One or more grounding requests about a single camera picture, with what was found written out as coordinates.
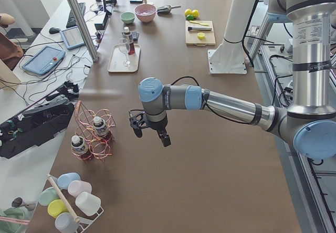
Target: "wooden cutting board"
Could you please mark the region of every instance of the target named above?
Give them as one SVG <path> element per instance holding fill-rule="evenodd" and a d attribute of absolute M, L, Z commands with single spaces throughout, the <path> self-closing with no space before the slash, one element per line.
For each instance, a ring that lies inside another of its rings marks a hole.
<path fill-rule="evenodd" d="M 187 45 L 196 46 L 208 46 L 216 45 L 214 26 L 211 20 L 195 20 L 201 23 L 208 23 L 208 26 L 201 26 L 200 24 L 190 23 L 188 20 L 185 21 L 185 43 Z M 188 27 L 211 27 L 211 31 L 188 31 Z M 205 34 L 205 39 L 198 39 L 197 34 L 203 32 Z"/>

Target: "black keyboard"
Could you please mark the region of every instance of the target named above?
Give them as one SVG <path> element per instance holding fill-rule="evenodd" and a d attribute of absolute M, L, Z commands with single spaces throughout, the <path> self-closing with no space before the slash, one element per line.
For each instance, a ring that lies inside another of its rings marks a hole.
<path fill-rule="evenodd" d="M 84 13 L 85 13 L 85 3 L 84 2 L 78 3 L 78 6 L 79 6 L 82 14 L 84 15 Z M 77 22 L 76 22 L 74 13 L 72 11 L 70 11 L 66 28 L 75 27 L 75 26 L 77 26 Z"/>

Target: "brown table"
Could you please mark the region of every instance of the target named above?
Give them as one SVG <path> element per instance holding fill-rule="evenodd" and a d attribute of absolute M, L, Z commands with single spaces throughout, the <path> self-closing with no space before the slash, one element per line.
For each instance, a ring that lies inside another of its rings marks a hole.
<path fill-rule="evenodd" d="M 213 21 L 218 46 L 232 0 L 148 1 L 182 9 L 147 24 L 136 19 L 130 29 L 140 32 L 139 70 L 116 75 L 107 72 L 107 65 L 123 30 L 119 15 L 136 6 L 118 0 L 100 60 L 80 94 L 86 107 L 111 110 L 117 123 L 114 154 L 104 163 L 76 159 L 70 151 L 76 128 L 72 120 L 51 170 L 55 176 L 79 173 L 101 198 L 105 212 L 87 232 L 301 232 L 274 138 L 259 127 L 206 111 L 172 110 L 167 112 L 171 146 L 164 148 L 154 130 L 144 130 L 141 139 L 134 135 L 128 110 L 141 108 L 137 86 L 146 77 L 171 83 L 190 75 L 203 88 L 262 103 L 252 68 L 246 75 L 211 75 L 208 48 L 185 44 L 186 8 Z M 57 232 L 46 207 L 38 205 L 27 232 Z"/>

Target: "blue joint cap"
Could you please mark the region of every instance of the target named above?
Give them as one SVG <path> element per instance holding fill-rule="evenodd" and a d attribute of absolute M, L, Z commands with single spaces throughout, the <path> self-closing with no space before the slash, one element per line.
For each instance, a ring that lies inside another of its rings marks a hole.
<path fill-rule="evenodd" d="M 185 91 L 184 104 L 187 110 L 199 110 L 202 105 L 202 88 L 190 85 Z"/>
<path fill-rule="evenodd" d="M 305 125 L 295 134 L 294 149 L 308 158 L 323 160 L 336 155 L 336 122 L 319 120 Z"/>
<path fill-rule="evenodd" d="M 139 97 L 142 102 L 151 102 L 158 98 L 163 89 L 161 81 L 154 77 L 143 79 L 138 85 Z"/>
<path fill-rule="evenodd" d="M 267 19 L 273 23 L 289 23 L 291 22 L 286 14 L 274 14 L 267 12 Z"/>

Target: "wooden tray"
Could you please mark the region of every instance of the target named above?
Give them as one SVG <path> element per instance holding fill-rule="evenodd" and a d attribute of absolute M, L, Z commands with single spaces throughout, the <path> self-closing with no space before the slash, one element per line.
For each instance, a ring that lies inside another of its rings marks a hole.
<path fill-rule="evenodd" d="M 190 23 L 188 20 L 185 21 L 185 43 L 187 45 L 196 45 L 196 46 L 208 46 L 216 45 L 214 26 L 212 25 L 211 20 L 195 20 L 201 23 L 208 23 L 209 26 L 201 26 L 199 24 Z M 202 31 L 188 31 L 188 27 L 211 27 L 211 31 L 204 31 L 205 39 L 198 39 L 197 34 Z"/>
<path fill-rule="evenodd" d="M 125 55 L 119 51 L 118 45 L 113 46 L 112 54 L 110 57 L 107 70 L 111 73 L 133 73 L 138 70 L 140 58 L 140 45 L 134 44 L 135 54 L 130 55 L 131 64 L 129 67 L 124 66 Z"/>

